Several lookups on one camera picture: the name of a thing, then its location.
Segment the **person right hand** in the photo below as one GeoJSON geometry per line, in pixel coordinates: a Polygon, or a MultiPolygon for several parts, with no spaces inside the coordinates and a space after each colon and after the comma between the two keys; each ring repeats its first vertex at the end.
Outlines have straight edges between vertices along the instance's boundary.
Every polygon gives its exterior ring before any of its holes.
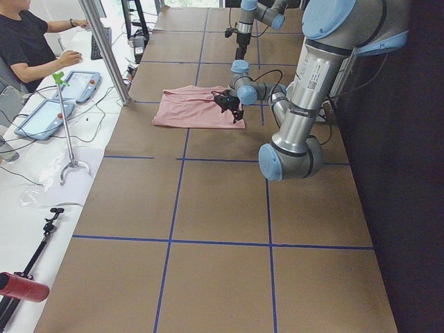
{"type": "Polygon", "coordinates": [[[60,68],[69,67],[80,63],[82,60],[82,53],[74,50],[66,50],[58,58],[58,66],[60,68]]]}

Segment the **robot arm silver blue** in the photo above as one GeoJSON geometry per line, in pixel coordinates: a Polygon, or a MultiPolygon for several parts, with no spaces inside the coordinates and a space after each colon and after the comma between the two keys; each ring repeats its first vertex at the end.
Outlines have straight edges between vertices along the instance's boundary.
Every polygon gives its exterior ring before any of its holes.
{"type": "Polygon", "coordinates": [[[403,47],[410,9],[410,1],[310,1],[302,16],[307,53],[288,88],[257,83],[245,60],[232,63],[226,96],[242,105],[268,101],[280,127],[259,150],[265,178],[308,178],[319,171],[323,150],[310,132],[343,61],[403,47]]]}
{"type": "Polygon", "coordinates": [[[237,49],[235,60],[243,60],[253,32],[254,21],[259,21],[274,30],[280,30],[284,21],[284,11],[287,1],[274,1],[271,7],[255,0],[241,1],[241,14],[239,21],[231,31],[236,35],[237,49]]]}

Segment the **person left hand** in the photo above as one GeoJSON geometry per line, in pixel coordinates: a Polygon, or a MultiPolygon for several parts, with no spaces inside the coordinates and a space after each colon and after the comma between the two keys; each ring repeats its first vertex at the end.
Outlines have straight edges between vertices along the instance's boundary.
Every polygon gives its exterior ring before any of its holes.
{"type": "Polygon", "coordinates": [[[89,23],[85,19],[70,19],[70,22],[73,27],[80,27],[80,28],[89,27],[89,23]]]}

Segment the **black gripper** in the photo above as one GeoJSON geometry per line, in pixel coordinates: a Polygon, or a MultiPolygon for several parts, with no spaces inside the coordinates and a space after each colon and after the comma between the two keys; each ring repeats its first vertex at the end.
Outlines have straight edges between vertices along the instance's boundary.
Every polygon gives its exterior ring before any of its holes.
{"type": "Polygon", "coordinates": [[[236,31],[236,34],[238,47],[235,52],[235,59],[243,60],[246,54],[246,48],[250,44],[250,33],[242,33],[241,31],[236,31]]]}
{"type": "Polygon", "coordinates": [[[228,109],[232,112],[233,123],[241,121],[244,117],[241,102],[237,97],[230,96],[227,98],[228,109]]]}

